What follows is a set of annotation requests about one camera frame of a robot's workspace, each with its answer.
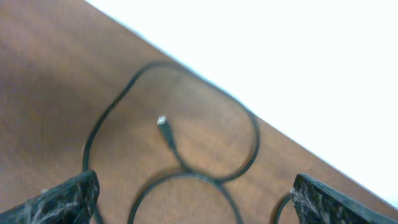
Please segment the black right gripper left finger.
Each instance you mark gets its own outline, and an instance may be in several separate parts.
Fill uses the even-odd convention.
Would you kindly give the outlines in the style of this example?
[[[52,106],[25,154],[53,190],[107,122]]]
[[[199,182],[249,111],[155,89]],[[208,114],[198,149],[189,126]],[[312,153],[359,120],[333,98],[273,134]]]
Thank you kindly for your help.
[[[100,195],[94,170],[86,170],[64,183],[1,213],[1,224],[89,223]]]

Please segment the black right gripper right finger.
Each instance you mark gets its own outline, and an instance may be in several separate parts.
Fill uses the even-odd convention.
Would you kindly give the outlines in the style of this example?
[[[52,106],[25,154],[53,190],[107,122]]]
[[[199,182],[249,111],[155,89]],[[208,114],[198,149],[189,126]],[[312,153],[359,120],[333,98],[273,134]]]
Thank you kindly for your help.
[[[291,195],[300,223],[397,223],[308,174],[297,174]]]

